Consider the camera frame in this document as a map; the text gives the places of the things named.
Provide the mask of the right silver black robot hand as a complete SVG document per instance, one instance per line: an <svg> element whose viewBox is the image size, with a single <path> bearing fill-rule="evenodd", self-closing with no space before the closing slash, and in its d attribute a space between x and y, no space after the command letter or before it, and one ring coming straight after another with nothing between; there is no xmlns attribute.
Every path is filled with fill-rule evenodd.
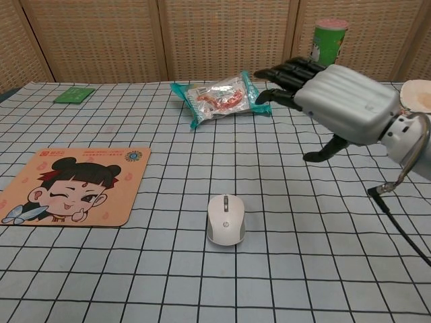
<svg viewBox="0 0 431 323"><path fill-rule="evenodd" d="M261 92L256 104L275 102L295 109L333 133L320 151L304 154L306 162L327 161L349 145L377 143L399 114L395 91L342 65L325 67L294 57L253 75L276 84Z"/></svg>

